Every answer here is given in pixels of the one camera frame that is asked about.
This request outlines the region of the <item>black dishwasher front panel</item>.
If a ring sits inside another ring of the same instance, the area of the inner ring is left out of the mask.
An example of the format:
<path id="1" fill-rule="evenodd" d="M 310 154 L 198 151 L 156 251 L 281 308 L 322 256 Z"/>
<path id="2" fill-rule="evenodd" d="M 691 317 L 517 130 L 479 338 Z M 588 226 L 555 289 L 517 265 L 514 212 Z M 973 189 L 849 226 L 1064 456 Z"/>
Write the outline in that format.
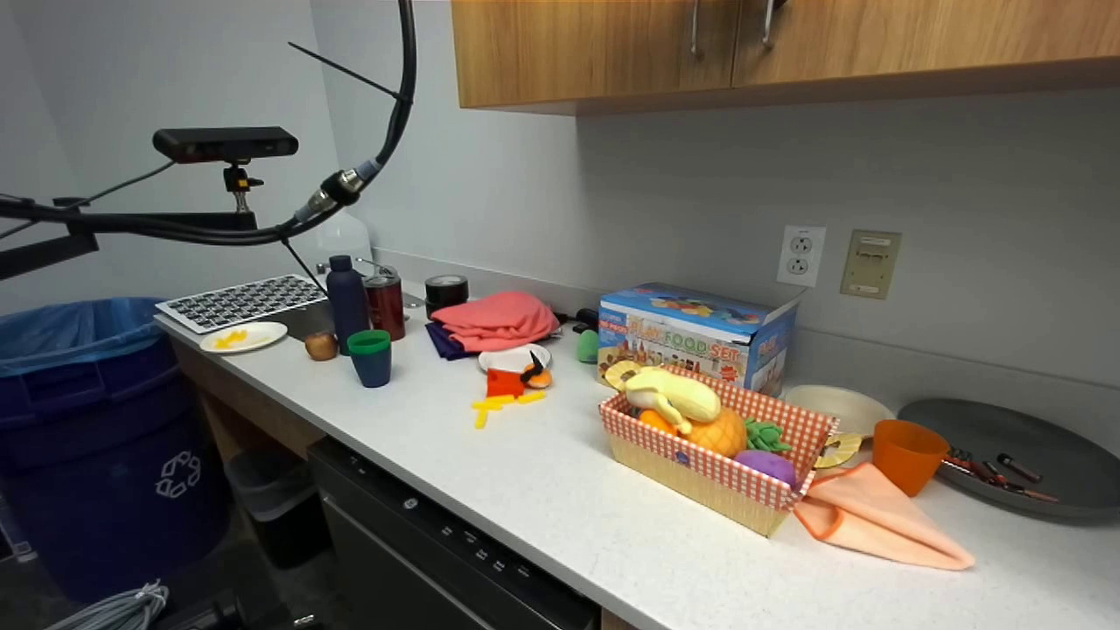
<path id="1" fill-rule="evenodd" d="M 336 442 L 309 452 L 353 630 L 595 630 L 600 604 Z"/>

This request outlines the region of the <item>white plate yellow food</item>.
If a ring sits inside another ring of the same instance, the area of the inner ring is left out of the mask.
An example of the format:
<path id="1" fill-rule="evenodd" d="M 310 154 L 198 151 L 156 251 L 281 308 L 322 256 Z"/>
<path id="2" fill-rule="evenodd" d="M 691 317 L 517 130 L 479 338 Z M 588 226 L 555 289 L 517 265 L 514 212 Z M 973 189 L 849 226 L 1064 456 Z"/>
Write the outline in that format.
<path id="1" fill-rule="evenodd" d="M 287 336 L 282 321 L 245 321 L 245 324 L 230 324 L 230 329 L 203 336 L 198 350 L 216 355 L 216 358 L 252 355 L 252 350 L 267 350 L 267 347 L 281 344 L 282 336 Z"/>

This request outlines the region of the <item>blue recycling bin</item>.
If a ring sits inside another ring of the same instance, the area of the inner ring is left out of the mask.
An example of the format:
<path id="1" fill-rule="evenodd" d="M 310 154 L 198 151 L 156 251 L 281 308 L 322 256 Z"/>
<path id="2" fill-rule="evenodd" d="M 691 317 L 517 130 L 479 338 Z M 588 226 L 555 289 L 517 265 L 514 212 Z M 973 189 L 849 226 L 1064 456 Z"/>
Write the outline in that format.
<path id="1" fill-rule="evenodd" d="M 163 579 L 224 540 L 230 492 L 153 298 L 0 317 L 0 482 L 72 600 Z"/>

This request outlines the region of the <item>dark grey round tray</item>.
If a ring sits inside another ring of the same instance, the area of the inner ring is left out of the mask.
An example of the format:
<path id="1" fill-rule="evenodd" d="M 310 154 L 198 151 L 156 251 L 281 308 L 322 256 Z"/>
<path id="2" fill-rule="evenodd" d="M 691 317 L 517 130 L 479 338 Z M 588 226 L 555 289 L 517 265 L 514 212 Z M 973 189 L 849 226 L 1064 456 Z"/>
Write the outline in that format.
<path id="1" fill-rule="evenodd" d="M 960 492 L 1064 525 L 1120 517 L 1120 460 L 1076 432 L 968 398 L 911 398 L 898 418 L 950 442 L 938 478 Z"/>

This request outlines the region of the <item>blue toy food box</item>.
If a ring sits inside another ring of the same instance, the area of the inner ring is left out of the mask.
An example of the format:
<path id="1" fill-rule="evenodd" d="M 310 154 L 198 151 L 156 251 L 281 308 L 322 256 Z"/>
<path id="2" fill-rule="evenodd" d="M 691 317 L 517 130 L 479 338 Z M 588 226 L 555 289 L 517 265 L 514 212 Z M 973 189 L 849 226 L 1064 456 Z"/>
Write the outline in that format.
<path id="1" fill-rule="evenodd" d="M 773 394 L 784 383 L 797 303 L 776 308 L 637 284 L 600 298 L 600 363 L 671 363 Z"/>

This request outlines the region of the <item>orange plastic cup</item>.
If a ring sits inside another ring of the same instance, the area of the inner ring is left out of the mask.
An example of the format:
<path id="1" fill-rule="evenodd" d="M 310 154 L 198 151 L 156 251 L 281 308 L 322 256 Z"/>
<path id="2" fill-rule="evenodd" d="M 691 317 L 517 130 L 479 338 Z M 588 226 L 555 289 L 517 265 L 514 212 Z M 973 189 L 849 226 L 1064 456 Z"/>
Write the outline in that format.
<path id="1" fill-rule="evenodd" d="M 944 456 L 950 456 L 950 442 L 923 425 L 911 425 L 911 419 L 876 425 L 873 462 L 905 497 L 916 497 L 936 478 Z"/>

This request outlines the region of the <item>brown toy ball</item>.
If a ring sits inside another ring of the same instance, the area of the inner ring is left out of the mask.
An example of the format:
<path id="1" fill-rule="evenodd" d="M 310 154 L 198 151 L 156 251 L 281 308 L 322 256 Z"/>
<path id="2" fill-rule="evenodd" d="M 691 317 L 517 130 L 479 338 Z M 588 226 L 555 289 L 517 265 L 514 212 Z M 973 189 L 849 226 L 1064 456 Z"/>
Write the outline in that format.
<path id="1" fill-rule="evenodd" d="M 306 336 L 306 355 L 309 355 L 310 361 L 331 361 L 338 350 L 336 350 L 336 338 L 331 338 L 331 336 L 310 334 L 310 336 Z"/>

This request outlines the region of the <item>dark red tumbler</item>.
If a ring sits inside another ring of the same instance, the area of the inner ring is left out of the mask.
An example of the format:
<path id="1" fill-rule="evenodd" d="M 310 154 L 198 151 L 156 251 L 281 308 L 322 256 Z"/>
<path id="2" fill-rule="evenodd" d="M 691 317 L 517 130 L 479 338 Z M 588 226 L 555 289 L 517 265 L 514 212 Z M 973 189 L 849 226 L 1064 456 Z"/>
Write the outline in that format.
<path id="1" fill-rule="evenodd" d="M 366 289 L 366 317 L 373 329 L 385 329 L 393 338 L 407 336 L 402 317 L 402 284 L 395 271 L 373 271 L 363 284 Z"/>

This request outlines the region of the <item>silver door handle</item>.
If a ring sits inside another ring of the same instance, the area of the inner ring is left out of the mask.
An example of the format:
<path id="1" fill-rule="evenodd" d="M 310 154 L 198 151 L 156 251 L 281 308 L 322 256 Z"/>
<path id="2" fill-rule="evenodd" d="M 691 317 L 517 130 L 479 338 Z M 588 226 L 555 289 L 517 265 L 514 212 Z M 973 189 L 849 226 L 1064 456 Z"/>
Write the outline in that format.
<path id="1" fill-rule="evenodd" d="M 685 0 L 685 56 L 703 64 L 703 0 Z"/>
<path id="2" fill-rule="evenodd" d="M 763 0 L 763 22 L 758 22 L 758 47 L 763 49 L 773 49 L 780 8 L 784 8 L 784 0 Z"/>

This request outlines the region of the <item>dark blue bottle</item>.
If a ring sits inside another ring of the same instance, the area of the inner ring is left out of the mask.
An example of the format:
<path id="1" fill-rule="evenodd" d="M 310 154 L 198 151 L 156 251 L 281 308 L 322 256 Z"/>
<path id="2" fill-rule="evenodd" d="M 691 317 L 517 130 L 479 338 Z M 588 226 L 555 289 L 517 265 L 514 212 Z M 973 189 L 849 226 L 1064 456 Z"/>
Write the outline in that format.
<path id="1" fill-rule="evenodd" d="M 363 302 L 363 280 L 348 256 L 330 258 L 325 288 L 330 288 L 336 336 L 349 338 L 366 324 L 366 302 Z"/>

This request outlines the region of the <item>red checkered food basket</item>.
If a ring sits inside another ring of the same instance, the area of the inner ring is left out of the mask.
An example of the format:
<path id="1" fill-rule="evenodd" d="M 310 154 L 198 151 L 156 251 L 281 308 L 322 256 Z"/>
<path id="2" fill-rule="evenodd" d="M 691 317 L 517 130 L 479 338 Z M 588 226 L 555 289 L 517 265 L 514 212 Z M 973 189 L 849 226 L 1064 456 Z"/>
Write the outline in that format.
<path id="1" fill-rule="evenodd" d="M 801 485 L 813 475 L 820 452 L 831 446 L 838 419 L 717 379 L 712 379 L 712 389 L 734 418 L 776 425 L 784 432 L 789 462 L 794 467 L 792 482 L 639 425 L 622 394 L 600 405 L 609 452 L 633 473 L 659 478 L 743 530 L 773 536 L 801 499 Z"/>

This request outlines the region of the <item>beige bowl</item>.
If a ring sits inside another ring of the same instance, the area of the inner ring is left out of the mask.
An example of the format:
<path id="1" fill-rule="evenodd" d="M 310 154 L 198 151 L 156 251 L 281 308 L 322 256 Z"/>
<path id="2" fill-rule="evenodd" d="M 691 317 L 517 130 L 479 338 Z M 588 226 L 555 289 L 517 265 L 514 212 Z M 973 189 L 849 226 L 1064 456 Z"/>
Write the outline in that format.
<path id="1" fill-rule="evenodd" d="M 867 438 L 878 419 L 891 419 L 891 411 L 866 392 L 838 384 L 789 384 L 784 404 L 825 413 L 840 435 Z"/>

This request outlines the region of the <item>coral pink cloth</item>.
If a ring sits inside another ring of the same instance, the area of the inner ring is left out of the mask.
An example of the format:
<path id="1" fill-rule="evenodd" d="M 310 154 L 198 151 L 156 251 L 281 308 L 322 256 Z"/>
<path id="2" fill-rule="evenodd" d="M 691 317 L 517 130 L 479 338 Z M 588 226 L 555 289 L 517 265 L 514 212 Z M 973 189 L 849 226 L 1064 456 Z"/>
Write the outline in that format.
<path id="1" fill-rule="evenodd" d="M 524 289 L 500 289 L 465 303 L 436 308 L 432 329 L 468 355 L 540 344 L 561 329 L 553 308 Z"/>

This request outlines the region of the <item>dark navy cloth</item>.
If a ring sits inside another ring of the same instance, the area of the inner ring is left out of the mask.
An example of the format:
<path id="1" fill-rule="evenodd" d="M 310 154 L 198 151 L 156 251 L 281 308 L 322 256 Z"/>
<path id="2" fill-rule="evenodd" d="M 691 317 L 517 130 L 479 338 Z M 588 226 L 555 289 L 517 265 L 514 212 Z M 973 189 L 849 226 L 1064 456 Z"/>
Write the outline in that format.
<path id="1" fill-rule="evenodd" d="M 428 329 L 428 336 L 432 336 L 432 344 L 435 344 L 435 350 L 436 350 L 436 358 L 444 358 L 444 361 L 462 361 L 462 358 L 477 358 L 472 350 L 465 350 L 444 324 L 436 324 L 436 321 L 428 321 L 422 324 Z"/>

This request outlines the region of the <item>yellow toy banana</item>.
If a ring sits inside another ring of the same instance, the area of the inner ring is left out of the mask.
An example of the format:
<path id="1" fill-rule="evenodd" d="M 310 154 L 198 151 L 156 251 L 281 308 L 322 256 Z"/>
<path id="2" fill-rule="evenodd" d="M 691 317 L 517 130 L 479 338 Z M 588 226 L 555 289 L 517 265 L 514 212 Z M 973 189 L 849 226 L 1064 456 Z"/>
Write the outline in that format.
<path id="1" fill-rule="evenodd" d="M 713 425 L 721 418 L 721 398 L 712 384 L 666 368 L 617 361 L 602 372 L 602 379 L 628 404 L 654 411 L 680 435 L 691 435 L 696 425 Z"/>

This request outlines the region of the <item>black trash bin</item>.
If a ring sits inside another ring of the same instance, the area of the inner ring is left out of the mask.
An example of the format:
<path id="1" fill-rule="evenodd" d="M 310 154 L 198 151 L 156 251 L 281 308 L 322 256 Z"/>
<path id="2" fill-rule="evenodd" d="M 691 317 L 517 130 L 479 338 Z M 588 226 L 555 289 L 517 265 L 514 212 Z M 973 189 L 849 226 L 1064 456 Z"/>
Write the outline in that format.
<path id="1" fill-rule="evenodd" d="M 306 460 L 282 448 L 248 448 L 224 473 L 276 566 L 299 566 L 330 550 L 322 499 Z"/>

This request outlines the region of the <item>navy cup green rim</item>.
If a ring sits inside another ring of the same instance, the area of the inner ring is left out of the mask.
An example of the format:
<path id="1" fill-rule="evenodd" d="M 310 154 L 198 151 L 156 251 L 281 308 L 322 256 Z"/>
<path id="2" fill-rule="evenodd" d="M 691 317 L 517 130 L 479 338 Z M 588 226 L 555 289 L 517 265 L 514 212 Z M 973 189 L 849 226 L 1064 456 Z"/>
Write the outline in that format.
<path id="1" fill-rule="evenodd" d="M 383 329 L 349 334 L 348 358 L 363 389 L 383 389 L 393 379 L 393 336 Z"/>

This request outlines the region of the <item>beige wall switch plate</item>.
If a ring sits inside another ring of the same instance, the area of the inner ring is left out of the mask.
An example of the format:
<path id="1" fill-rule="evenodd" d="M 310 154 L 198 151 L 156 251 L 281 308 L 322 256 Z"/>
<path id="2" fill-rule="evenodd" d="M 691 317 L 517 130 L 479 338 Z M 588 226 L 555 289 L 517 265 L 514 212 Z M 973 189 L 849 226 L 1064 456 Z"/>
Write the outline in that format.
<path id="1" fill-rule="evenodd" d="M 898 230 L 855 226 L 847 240 L 840 289 L 849 298 L 882 302 L 891 288 L 898 240 Z"/>

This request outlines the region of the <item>black tape roll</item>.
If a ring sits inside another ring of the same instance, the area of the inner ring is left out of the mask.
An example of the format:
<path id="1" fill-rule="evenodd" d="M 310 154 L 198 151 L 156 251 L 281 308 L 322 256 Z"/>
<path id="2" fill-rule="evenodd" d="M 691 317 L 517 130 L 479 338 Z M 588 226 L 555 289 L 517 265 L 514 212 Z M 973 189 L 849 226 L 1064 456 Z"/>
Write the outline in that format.
<path id="1" fill-rule="evenodd" d="M 428 312 L 462 303 L 468 298 L 468 280 L 457 273 L 442 273 L 422 284 Z"/>

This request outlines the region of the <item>dish drying rack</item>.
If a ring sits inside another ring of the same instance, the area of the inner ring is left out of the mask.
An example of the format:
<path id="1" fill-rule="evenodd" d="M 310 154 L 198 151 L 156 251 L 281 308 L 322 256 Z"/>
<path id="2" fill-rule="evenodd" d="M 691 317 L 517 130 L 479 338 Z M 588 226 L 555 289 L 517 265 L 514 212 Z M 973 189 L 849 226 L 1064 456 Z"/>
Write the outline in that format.
<path id="1" fill-rule="evenodd" d="M 310 308 L 322 302 L 325 293 L 316 280 L 292 273 L 163 298 L 156 312 L 175 324 L 203 336 L 229 324 L 262 321 L 269 315 Z"/>

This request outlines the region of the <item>white small plate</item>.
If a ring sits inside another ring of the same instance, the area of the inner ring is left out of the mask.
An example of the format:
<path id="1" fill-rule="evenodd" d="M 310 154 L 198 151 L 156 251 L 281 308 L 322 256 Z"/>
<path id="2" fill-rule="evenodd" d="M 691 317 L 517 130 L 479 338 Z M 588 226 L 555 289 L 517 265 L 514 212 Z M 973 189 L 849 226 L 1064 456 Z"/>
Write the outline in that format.
<path id="1" fill-rule="evenodd" d="M 510 350 L 484 350 L 477 358 L 479 372 L 510 372 L 510 373 L 524 373 L 531 368 L 551 372 L 553 355 L 540 344 L 524 344 L 524 347 L 510 347 Z"/>

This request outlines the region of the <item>white wall outlet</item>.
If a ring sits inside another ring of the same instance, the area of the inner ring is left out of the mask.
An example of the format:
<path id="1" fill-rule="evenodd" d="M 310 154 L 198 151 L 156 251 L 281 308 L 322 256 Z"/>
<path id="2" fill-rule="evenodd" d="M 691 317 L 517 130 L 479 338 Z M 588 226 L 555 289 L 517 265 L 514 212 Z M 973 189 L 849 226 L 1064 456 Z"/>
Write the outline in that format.
<path id="1" fill-rule="evenodd" d="M 822 247 L 822 226 L 789 226 L 780 238 L 776 280 L 792 288 L 813 288 L 820 280 Z"/>

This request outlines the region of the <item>green toy sponge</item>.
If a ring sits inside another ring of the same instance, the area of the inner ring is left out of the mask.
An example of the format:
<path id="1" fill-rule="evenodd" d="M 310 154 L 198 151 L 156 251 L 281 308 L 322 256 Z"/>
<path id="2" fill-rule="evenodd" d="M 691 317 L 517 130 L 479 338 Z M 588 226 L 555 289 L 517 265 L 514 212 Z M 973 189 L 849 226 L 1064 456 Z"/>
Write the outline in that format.
<path id="1" fill-rule="evenodd" d="M 582 361 L 582 363 L 595 363 L 595 361 L 600 361 L 600 334 L 583 329 L 583 334 L 576 336 L 576 361 Z"/>

